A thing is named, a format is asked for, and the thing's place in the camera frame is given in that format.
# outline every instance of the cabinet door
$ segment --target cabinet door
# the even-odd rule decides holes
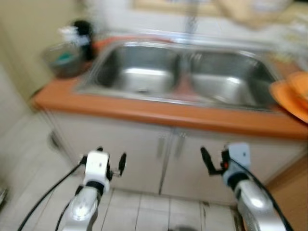
[[[158,193],[171,129],[74,114],[50,115],[58,133],[70,147],[71,159],[102,146],[117,167],[127,153],[127,167],[111,185],[122,189]]]
[[[200,147],[206,147],[219,168],[221,150],[229,142],[249,143],[251,170],[262,182],[284,170],[306,148],[305,142],[178,129],[173,136],[162,193],[218,203],[234,202],[233,193],[222,177],[208,175],[200,153]]]

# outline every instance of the tiled floor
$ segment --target tiled floor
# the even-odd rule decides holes
[[[10,190],[0,211],[0,230],[15,231],[38,198],[71,168],[46,139],[41,115],[26,116],[0,138],[0,177]],[[25,231],[53,231],[82,177],[73,175],[37,209]],[[111,190],[102,199],[93,231],[167,231],[178,225],[197,231],[235,231],[228,207],[198,201]]]

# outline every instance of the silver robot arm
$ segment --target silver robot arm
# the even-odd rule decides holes
[[[287,230],[268,194],[252,181],[242,168],[250,168],[250,150],[246,143],[233,143],[221,153],[222,169],[216,170],[207,150],[201,148],[209,175],[222,175],[224,183],[234,191],[237,208],[248,231]]]
[[[92,231],[102,195],[109,191],[112,176],[120,177],[125,166],[126,154],[121,157],[119,169],[113,171],[110,170],[108,153],[99,150],[88,154],[84,186],[64,213],[62,231]]]

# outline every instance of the stainless steel sink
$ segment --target stainless steel sink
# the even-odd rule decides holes
[[[252,52],[129,40],[103,50],[77,86],[78,93],[268,110],[278,75]]]
[[[273,103],[275,81],[265,65],[246,52],[196,52],[191,62],[193,89],[218,103],[262,107]]]

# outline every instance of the kitchen counter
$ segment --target kitchen counter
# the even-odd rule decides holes
[[[112,38],[96,44],[98,49]],[[275,62],[281,75],[299,71],[294,64]],[[195,128],[262,137],[306,140],[308,126],[283,109],[257,112],[222,108],[197,107],[175,103],[110,98],[74,93],[79,77],[49,83],[33,99],[41,110],[110,117],[164,126]]]

